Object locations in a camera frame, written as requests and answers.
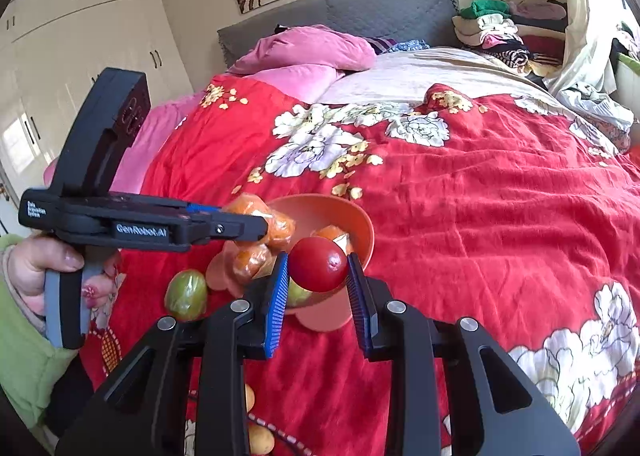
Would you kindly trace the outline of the green sleeve forearm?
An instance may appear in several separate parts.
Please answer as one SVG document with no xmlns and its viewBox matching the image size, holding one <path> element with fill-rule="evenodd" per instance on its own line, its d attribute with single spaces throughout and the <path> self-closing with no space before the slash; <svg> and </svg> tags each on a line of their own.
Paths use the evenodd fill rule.
<svg viewBox="0 0 640 456">
<path fill-rule="evenodd" d="M 23 424 L 40 424 L 54 385 L 76 358 L 44 336 L 44 321 L 18 296 L 8 276 L 8 257 L 20 236 L 1 239 L 1 387 Z"/>
</svg>

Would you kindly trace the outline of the person's left hand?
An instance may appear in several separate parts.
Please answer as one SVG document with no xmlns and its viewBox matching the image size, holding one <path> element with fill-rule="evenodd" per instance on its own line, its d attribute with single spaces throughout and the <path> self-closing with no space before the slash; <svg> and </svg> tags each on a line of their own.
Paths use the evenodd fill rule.
<svg viewBox="0 0 640 456">
<path fill-rule="evenodd" d="M 98 275 L 82 284 L 81 297 L 89 309 L 103 306 L 116 292 L 119 253 L 109 257 Z M 57 239 L 36 235 L 4 250 L 1 257 L 3 279 L 11 297 L 27 315 L 44 315 L 44 281 L 48 271 L 75 273 L 85 266 L 84 257 Z"/>
</svg>

